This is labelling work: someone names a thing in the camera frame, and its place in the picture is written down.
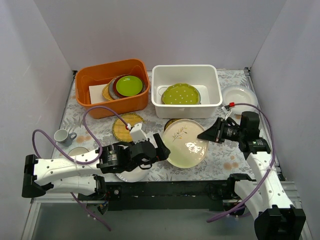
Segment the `yellow brown patterned plate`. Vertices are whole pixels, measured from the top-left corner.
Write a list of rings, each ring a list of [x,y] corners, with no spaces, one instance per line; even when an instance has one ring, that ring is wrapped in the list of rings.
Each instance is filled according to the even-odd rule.
[[[173,118],[173,119],[170,119],[169,121],[166,122],[166,124],[164,125],[164,130],[166,130],[172,123],[178,121],[179,118]]]

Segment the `white watermelon pattern plate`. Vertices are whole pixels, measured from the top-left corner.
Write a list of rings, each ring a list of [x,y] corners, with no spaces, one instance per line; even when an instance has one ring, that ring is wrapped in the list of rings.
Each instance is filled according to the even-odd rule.
[[[197,88],[195,88],[195,92],[196,92],[196,96],[197,96],[197,103],[196,104],[200,105],[201,104],[201,94]]]

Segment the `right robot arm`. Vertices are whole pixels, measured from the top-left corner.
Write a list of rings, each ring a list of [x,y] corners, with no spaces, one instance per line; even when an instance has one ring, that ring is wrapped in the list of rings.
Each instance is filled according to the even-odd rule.
[[[260,137],[259,126],[259,114],[244,111],[239,124],[230,117],[219,117],[197,137],[215,143],[225,140],[238,143],[257,184],[239,176],[226,186],[226,192],[232,199],[241,198],[251,213],[256,237],[259,240],[298,240],[306,215],[302,209],[294,207],[287,196],[274,166],[275,154]]]

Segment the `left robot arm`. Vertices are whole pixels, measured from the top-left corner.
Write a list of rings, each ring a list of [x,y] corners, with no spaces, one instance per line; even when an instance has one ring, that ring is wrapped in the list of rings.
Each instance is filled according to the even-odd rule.
[[[56,188],[54,182],[86,175],[120,174],[136,168],[150,169],[154,163],[167,160],[171,151],[158,133],[140,142],[117,142],[90,152],[67,158],[42,159],[27,155],[23,170],[22,197],[37,198]]]

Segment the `green polka dot plate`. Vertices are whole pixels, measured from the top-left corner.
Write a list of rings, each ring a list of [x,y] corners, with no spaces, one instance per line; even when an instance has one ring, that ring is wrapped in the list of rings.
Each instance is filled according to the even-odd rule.
[[[169,86],[161,96],[164,105],[197,105],[195,87],[187,83]]]

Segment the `cream plate with twig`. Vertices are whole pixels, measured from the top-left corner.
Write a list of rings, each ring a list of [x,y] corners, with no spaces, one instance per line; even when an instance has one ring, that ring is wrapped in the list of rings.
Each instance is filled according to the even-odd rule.
[[[181,169],[193,168],[207,155],[209,142],[198,135],[205,129],[191,119],[179,119],[171,123],[162,135],[165,146],[170,150],[167,161]]]

